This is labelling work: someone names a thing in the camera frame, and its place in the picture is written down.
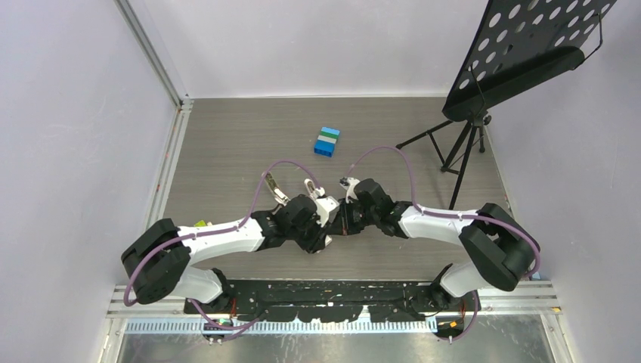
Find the music stand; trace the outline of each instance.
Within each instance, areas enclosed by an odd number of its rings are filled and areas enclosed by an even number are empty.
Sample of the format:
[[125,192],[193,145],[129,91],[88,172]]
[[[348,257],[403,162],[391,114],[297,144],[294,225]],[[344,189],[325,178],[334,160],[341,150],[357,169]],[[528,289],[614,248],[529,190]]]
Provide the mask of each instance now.
[[[457,174],[449,209],[457,202],[465,168],[477,142],[485,152],[484,127],[488,109],[569,70],[576,70],[603,44],[601,20],[616,0],[490,0],[452,85],[443,114],[447,120],[396,148],[429,136],[441,159],[441,171]],[[585,57],[580,47],[599,26],[599,46]],[[465,122],[454,146],[443,158],[433,133]],[[480,137],[474,142],[476,132]],[[468,139],[459,170],[454,159]]]

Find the blue block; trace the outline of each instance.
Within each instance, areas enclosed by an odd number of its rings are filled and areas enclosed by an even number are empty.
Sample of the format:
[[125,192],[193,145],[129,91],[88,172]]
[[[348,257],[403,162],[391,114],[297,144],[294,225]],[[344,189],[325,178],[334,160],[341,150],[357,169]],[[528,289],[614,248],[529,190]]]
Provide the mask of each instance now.
[[323,127],[323,128],[322,128],[322,129],[320,129],[320,130],[321,130],[321,131],[324,131],[324,132],[328,132],[328,133],[330,133],[330,134],[334,134],[334,135],[336,135],[336,136],[340,135],[340,131],[339,131],[339,130],[330,129],[329,127]]
[[334,144],[327,141],[316,140],[314,152],[318,155],[323,155],[324,157],[332,157],[334,154]]

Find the orange wire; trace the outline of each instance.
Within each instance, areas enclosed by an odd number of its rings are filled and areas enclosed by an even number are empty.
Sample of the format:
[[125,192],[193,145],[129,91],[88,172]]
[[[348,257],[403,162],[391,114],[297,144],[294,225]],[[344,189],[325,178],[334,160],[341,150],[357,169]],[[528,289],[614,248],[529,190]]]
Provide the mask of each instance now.
[[233,318],[234,315],[236,315],[236,298],[234,297],[234,301],[231,303],[231,311],[229,311],[229,318]]

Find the tripod leg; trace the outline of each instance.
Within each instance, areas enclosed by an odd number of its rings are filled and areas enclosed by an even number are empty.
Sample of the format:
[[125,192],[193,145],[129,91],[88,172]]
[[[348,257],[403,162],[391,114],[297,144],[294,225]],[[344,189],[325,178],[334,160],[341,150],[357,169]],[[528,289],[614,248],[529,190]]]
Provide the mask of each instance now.
[[479,127],[478,128],[478,132],[479,132],[479,136],[480,136],[479,142],[481,144],[481,147],[478,149],[478,152],[483,154],[485,152],[485,140],[484,140],[485,127],[484,126]]
[[421,138],[424,138],[424,137],[426,137],[427,135],[430,135],[430,134],[432,134],[433,132],[435,132],[435,131],[438,131],[438,130],[442,129],[442,128],[444,128],[445,126],[447,126],[447,125],[449,125],[449,124],[451,124],[451,123],[452,123],[452,121],[450,121],[450,120],[447,120],[447,121],[445,121],[444,123],[439,123],[438,125],[436,125],[436,126],[432,127],[431,129],[429,129],[429,130],[427,130],[427,131],[425,131],[425,132],[421,132],[420,134],[418,134],[418,135],[414,136],[413,138],[411,138],[411,139],[409,139],[409,140],[407,140],[407,141],[403,141],[403,142],[401,142],[400,144],[397,144],[397,145],[396,145],[396,148],[400,150],[400,149],[402,149],[404,146],[407,146],[407,145],[409,145],[409,144],[411,144],[411,143],[415,142],[416,140],[420,140]]
[[459,138],[457,139],[457,142],[454,143],[452,150],[450,150],[450,153],[447,155],[447,159],[445,159],[445,163],[443,163],[443,166],[441,167],[442,172],[447,171],[452,165],[452,161],[458,154],[460,147],[463,144],[463,141],[465,140],[465,138],[467,137],[467,134],[469,133],[470,129],[472,129],[472,124],[466,123],[459,135]]
[[467,167],[467,160],[469,159],[469,154],[472,152],[472,146],[474,145],[474,137],[476,136],[476,128],[472,127],[472,130],[469,133],[469,138],[467,139],[467,147],[465,148],[465,153],[463,154],[463,162],[461,163],[461,168],[459,170],[459,176],[457,178],[457,184],[454,187],[454,192],[452,193],[452,200],[450,201],[450,209],[454,209],[454,204],[457,203],[457,198],[459,196],[459,190],[461,183],[463,183],[463,176],[465,175],[465,168]]

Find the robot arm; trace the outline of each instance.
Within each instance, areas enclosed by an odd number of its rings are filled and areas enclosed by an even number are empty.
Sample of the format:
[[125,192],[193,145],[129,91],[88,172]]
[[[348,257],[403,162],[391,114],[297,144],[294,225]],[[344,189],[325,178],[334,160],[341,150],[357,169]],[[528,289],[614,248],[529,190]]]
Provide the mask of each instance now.
[[519,236],[496,225],[460,218],[461,215],[491,217],[523,231],[496,204],[487,203],[479,210],[465,212],[424,208],[426,213],[414,208],[411,202],[392,201],[372,179],[344,178],[341,184],[347,196],[340,200],[343,218],[334,221],[333,233],[356,234],[367,225],[376,225],[388,236],[430,238],[465,248],[471,261],[447,265],[430,285],[431,296],[427,297],[439,309],[455,305],[458,298],[469,291],[488,285],[504,291],[514,290],[534,261],[534,251]]
[[[253,212],[244,224],[238,220],[205,227],[177,227],[171,219],[154,223],[122,254],[129,277],[152,249],[172,238],[184,239],[144,265],[133,286],[138,302],[154,303],[172,295],[225,306],[230,288],[224,275],[217,269],[194,268],[194,264],[228,253],[280,247],[285,240],[294,240],[308,253],[324,249],[331,241],[326,229],[338,202],[325,195],[322,188],[312,188],[309,196],[301,194],[283,202],[286,204],[279,204],[274,210]],[[234,231],[217,233],[225,229]]]

